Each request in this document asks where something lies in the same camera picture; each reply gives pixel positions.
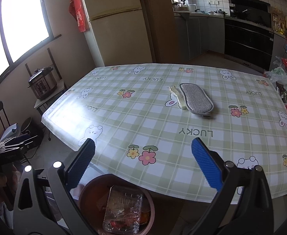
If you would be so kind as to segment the clear plastic tray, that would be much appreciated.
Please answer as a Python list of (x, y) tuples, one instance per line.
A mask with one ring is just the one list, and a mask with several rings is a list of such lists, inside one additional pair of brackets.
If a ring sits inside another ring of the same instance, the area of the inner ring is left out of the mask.
[(140, 227), (143, 193), (140, 190), (112, 186), (109, 191), (103, 229), (114, 234), (137, 234)]

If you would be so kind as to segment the brown round trash bin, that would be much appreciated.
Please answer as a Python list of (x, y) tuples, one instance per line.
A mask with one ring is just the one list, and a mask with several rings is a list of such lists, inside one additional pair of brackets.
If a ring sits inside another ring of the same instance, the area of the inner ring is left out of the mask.
[(98, 234), (148, 234), (155, 219), (150, 193), (113, 174), (85, 185), (78, 206)]

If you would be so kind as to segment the grey kitchen counter cabinets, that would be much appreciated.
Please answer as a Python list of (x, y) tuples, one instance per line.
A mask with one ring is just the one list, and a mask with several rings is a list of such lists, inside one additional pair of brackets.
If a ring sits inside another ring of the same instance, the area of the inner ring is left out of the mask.
[(186, 63), (206, 52), (224, 54), (224, 16), (201, 13), (174, 13), (180, 62)]

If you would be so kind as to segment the small white side table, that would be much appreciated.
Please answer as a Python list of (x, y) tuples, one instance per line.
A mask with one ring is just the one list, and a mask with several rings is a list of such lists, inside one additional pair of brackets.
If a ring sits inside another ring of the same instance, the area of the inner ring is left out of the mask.
[(42, 116), (44, 112), (41, 110), (41, 107), (44, 107), (44, 105), (47, 105), (49, 101), (52, 101), (53, 99), (58, 98), (59, 96), (64, 94), (66, 90), (67, 90), (67, 87), (64, 83), (64, 80), (58, 81), (58, 85), (52, 94), (50, 94), (47, 98), (43, 100), (39, 100), (39, 99), (36, 100), (34, 109), (36, 109), (39, 112), (39, 114)]

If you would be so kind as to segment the green plaid bunny tablecloth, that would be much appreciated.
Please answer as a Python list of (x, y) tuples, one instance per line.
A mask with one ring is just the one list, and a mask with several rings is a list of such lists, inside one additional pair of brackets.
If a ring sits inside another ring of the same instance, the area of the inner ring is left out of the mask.
[[(169, 87), (181, 92), (181, 83), (205, 91), (211, 118), (169, 106)], [(93, 139), (95, 165), (157, 193), (212, 201), (216, 190), (191, 152), (199, 137), (239, 168), (262, 166), (272, 197), (287, 195), (287, 110), (262, 76), (178, 64), (100, 67), (56, 100), (42, 123), (73, 150)]]

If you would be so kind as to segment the electric pressure cooker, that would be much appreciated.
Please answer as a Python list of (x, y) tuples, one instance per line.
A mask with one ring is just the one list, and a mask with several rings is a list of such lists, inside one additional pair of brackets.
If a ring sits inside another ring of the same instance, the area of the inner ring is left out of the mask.
[(44, 100), (50, 96), (57, 88), (57, 81), (53, 76), (52, 67), (37, 69), (28, 81), (29, 88), (39, 100)]

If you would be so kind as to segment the white plastic bags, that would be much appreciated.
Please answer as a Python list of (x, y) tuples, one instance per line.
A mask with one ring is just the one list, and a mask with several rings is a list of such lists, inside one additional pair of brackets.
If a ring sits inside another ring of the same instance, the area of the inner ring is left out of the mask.
[(265, 71), (264, 76), (277, 87), (277, 84), (282, 85), (283, 89), (287, 92), (287, 72), (282, 67), (277, 67), (271, 71)]

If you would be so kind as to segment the black oven stove unit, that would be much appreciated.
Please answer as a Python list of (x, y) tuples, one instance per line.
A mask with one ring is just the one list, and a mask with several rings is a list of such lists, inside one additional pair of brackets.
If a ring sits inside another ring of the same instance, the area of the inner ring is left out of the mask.
[(274, 42), (270, 4), (260, 0), (228, 1), (224, 54), (258, 71), (269, 70)]

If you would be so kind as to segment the beige refrigerator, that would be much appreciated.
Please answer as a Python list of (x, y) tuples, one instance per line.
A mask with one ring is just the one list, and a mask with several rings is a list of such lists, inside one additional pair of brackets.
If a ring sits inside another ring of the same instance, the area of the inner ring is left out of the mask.
[(96, 67), (153, 61), (141, 0), (81, 0)]

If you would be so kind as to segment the red hanging cloth decoration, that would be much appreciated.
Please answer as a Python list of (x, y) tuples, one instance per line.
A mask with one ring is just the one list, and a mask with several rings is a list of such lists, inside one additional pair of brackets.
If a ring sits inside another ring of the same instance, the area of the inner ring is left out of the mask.
[(77, 22), (79, 32), (85, 32), (85, 12), (81, 0), (70, 0), (69, 13), (74, 17)]

